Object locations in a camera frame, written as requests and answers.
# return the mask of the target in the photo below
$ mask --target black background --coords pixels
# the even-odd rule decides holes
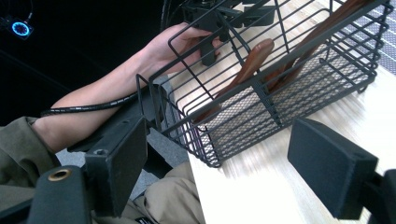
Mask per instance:
[[[172,1],[171,10],[177,5]],[[0,0],[0,17],[26,20],[30,0]],[[161,0],[33,0],[20,40],[0,31],[0,126],[39,117],[68,92],[104,76],[161,31]],[[171,22],[178,23],[181,16]]]

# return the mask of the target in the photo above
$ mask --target forearm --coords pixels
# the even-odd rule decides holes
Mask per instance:
[[[108,75],[81,89],[67,94],[52,107],[96,105],[110,102],[137,91],[136,74],[149,77],[154,71],[147,55],[136,53]],[[58,152],[90,136],[110,118],[117,108],[53,115],[38,119],[33,128],[53,152]]]

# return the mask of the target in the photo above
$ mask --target floor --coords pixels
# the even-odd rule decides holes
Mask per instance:
[[[394,6],[396,0],[391,0],[391,4]],[[396,74],[396,13],[392,12],[387,18],[387,24],[389,30],[383,35],[385,47],[382,48],[382,58],[379,63],[387,68],[392,74]],[[177,166],[183,161],[188,160],[187,151],[176,144],[172,144],[161,134],[152,131],[148,136],[150,143],[163,155],[163,157],[172,166]],[[84,163],[83,153],[68,153],[62,151],[58,154],[63,165],[74,164],[81,166]],[[140,175],[138,182],[136,183],[132,192],[131,198],[135,198],[137,195],[142,193],[147,186],[155,182],[157,178],[145,171]]]

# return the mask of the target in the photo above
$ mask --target person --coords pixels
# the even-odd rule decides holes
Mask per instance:
[[[72,91],[52,108],[96,105],[110,102],[137,91],[136,74],[150,75],[172,62],[176,56],[168,46],[171,36],[187,27],[174,25],[154,37],[144,48],[97,81]],[[195,45],[208,31],[189,28],[173,40],[182,53]],[[199,50],[185,59],[192,63],[200,58]],[[179,71],[181,63],[166,74]],[[0,210],[7,202],[32,197],[37,179],[59,166],[55,153],[90,136],[117,108],[59,114],[42,118],[22,117],[0,128]],[[202,208],[188,163],[169,172],[164,179],[148,187],[145,195],[128,202],[120,218],[95,217],[98,223],[205,223]]]

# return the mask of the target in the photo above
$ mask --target table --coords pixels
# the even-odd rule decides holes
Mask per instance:
[[[396,76],[379,66],[368,89],[309,116],[396,168]],[[209,168],[190,155],[207,223],[338,223],[287,160],[291,127]],[[366,223],[364,210],[358,223]]]

